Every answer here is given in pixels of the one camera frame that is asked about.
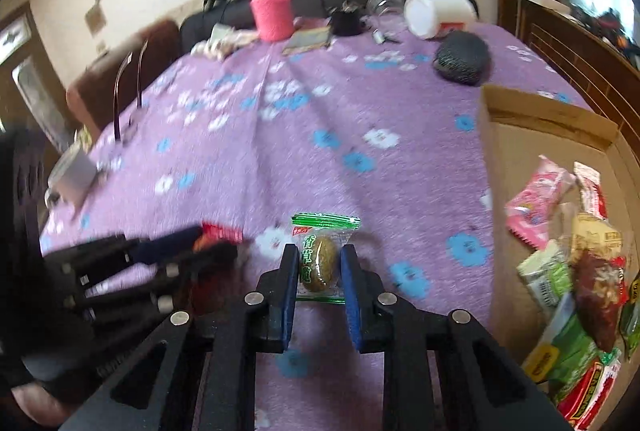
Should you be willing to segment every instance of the cardboard box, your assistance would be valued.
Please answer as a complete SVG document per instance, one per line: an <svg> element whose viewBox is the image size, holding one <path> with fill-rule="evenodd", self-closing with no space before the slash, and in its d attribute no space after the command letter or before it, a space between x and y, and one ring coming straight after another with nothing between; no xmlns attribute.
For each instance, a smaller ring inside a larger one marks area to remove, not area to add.
<svg viewBox="0 0 640 431"><path fill-rule="evenodd" d="M632 232L627 277L638 272L640 237L640 167L618 126L577 106L537 94L485 85L481 90L478 129L494 205L494 289L490 331L519 363L531 351L545 319L520 280L516 266L534 249L506 227L504 204L520 192L543 154L573 172L574 161L598 170L610 223L623 234ZM563 201L579 205L577 186ZM556 208L550 235L561 230ZM616 384L591 429L609 416L633 378L640 353L624 363Z"/></svg>

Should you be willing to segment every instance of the purple blanket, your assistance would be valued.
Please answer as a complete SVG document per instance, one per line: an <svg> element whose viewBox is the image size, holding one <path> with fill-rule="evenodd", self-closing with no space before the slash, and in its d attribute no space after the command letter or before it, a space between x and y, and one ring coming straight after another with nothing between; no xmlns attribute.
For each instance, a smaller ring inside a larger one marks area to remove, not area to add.
<svg viewBox="0 0 640 431"><path fill-rule="evenodd" d="M489 82L587 107L499 27ZM296 212L362 218L366 267L419 308L466 308L482 323L492 292L491 192L475 118L479 88L438 77L437 42L370 34L284 57L257 43L225 62L185 56L144 94L131 142L108 127L92 157L109 172L73 213L58 206L43 252L115 231L160 236L203 220L253 239L246 290L276 268ZM122 115L127 125L134 107ZM151 271L138 267L129 278ZM298 303L289 350L258 358L256 428L379 429L382 355L351 346L344 309Z"/></svg>

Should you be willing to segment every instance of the brown egg-shaped snack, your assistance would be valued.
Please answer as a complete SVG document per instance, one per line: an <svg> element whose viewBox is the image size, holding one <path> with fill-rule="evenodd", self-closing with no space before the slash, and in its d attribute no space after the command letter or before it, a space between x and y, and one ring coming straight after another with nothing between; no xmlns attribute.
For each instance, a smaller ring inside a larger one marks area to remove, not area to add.
<svg viewBox="0 0 640 431"><path fill-rule="evenodd" d="M322 292L337 280L338 248L331 238L310 234L303 239L300 281L310 292Z"/></svg>

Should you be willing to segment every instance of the black pouch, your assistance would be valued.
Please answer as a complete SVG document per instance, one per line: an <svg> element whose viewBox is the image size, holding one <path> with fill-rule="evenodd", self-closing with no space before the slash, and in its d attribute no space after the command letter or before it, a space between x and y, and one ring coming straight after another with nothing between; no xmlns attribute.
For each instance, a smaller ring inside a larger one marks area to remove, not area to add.
<svg viewBox="0 0 640 431"><path fill-rule="evenodd" d="M456 30L444 38L433 59L435 70L447 80L475 86L489 72L491 54L477 35Z"/></svg>

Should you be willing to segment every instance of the pink knitted bottle cover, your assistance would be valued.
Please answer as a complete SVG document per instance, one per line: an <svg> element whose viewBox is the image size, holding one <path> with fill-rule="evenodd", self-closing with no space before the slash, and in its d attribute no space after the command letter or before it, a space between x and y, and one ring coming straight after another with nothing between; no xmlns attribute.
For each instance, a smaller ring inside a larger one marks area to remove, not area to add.
<svg viewBox="0 0 640 431"><path fill-rule="evenodd" d="M251 10L263 41L273 43L293 35L291 0L251 0Z"/></svg>

